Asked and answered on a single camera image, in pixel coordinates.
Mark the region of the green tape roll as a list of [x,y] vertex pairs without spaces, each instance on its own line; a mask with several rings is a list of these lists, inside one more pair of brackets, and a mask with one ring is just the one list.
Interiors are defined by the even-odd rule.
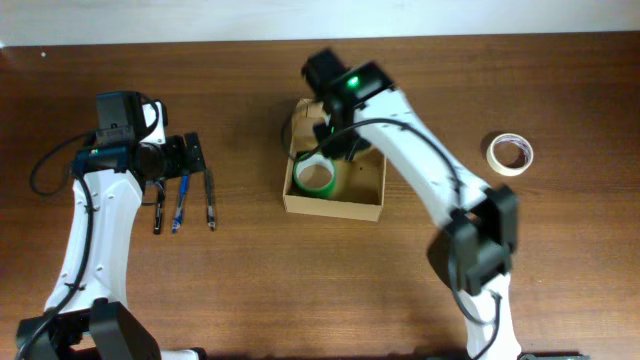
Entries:
[[305,196],[327,199],[337,184],[337,168],[331,159],[321,154],[306,154],[295,163],[293,180]]

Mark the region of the black pen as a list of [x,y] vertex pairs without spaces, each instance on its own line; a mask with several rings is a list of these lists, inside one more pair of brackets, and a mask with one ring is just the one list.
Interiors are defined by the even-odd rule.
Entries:
[[163,225],[163,218],[164,218],[164,203],[166,199],[165,183],[163,181],[158,181],[155,183],[155,185],[157,188],[157,198],[155,203],[153,234],[160,235],[162,232],[162,225]]

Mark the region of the beige masking tape roll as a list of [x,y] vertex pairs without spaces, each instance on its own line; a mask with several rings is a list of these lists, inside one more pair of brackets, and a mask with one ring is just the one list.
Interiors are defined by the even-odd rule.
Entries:
[[488,145],[486,160],[500,175],[519,176],[532,165],[534,149],[526,138],[515,133],[503,133]]

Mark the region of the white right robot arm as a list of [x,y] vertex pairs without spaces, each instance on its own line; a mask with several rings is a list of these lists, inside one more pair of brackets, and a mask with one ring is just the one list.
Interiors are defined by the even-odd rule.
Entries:
[[314,128],[317,150],[332,158],[370,146],[416,192],[440,234],[430,251],[467,329],[472,359],[515,359],[521,353],[509,287],[517,248],[518,199],[466,169],[426,128],[405,94],[374,62],[349,69],[309,60],[302,74],[327,118]]

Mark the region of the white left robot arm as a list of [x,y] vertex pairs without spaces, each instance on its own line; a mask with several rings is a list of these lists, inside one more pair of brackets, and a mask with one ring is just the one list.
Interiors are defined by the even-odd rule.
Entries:
[[163,350],[130,312],[126,277],[134,221],[149,183],[204,170],[195,133],[164,140],[86,134],[71,163],[74,216],[61,273],[38,317],[20,321],[19,359],[204,359]]

